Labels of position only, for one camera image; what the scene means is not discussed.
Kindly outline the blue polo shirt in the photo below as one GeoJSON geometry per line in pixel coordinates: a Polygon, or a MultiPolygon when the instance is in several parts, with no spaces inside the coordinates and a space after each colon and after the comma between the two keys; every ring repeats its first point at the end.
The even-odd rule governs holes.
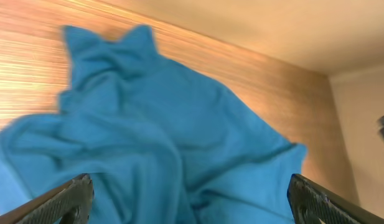
{"type": "Polygon", "coordinates": [[[160,55],[138,26],[108,42],[67,26],[72,84],[54,114],[0,132],[0,213],[87,173],[91,223],[292,223],[306,148],[221,83],[160,55]]]}

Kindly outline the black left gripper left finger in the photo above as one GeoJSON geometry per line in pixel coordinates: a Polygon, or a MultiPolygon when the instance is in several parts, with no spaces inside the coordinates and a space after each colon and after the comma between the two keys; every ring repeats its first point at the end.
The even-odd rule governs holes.
{"type": "Polygon", "coordinates": [[[0,216],[0,224],[86,224],[94,199],[93,181],[80,174],[0,216]]]}

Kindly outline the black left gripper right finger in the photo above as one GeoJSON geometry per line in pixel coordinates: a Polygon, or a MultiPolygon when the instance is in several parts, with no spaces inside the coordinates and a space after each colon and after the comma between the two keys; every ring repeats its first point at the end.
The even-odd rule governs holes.
{"type": "Polygon", "coordinates": [[[287,198],[296,224],[384,224],[356,206],[300,174],[293,174],[287,198]]]}

